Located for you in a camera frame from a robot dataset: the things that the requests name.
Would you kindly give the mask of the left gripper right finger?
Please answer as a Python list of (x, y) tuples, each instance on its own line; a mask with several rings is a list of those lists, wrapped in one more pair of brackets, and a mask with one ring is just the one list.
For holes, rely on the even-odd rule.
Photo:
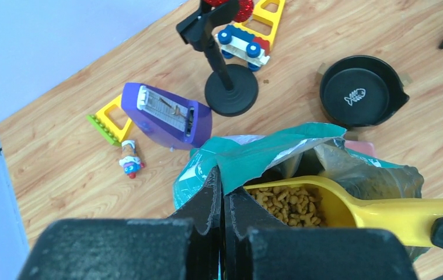
[(243, 188), (224, 197), (227, 279), (416, 279), (405, 248), (379, 229), (289, 227)]

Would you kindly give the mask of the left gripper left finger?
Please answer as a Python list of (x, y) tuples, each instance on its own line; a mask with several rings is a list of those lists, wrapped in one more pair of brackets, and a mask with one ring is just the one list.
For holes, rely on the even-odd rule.
[(165, 219), (61, 219), (36, 241), (19, 279), (217, 279), (222, 185), (217, 167)]

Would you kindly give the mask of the yellow scoop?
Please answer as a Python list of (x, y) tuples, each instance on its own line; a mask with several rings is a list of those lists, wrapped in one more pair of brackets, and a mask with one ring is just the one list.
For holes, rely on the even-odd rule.
[(302, 176), (247, 185), (246, 190), (263, 187), (315, 187), (322, 195), (326, 222), (334, 227), (374, 228), (392, 232), (405, 246), (435, 247), (431, 242), (434, 207), (443, 198), (391, 198), (363, 200), (353, 197), (337, 182), (321, 176)]

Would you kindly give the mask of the green pet food bag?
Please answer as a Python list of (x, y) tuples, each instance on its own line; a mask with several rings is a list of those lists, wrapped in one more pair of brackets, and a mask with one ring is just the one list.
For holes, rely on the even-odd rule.
[(424, 178), (413, 166), (399, 165), (345, 145), (338, 125), (308, 122), (270, 135), (214, 136), (190, 151), (190, 159), (173, 183), (176, 209), (203, 186), (213, 167), (220, 169), (229, 191), (307, 175), (339, 183), (365, 200), (420, 198)]

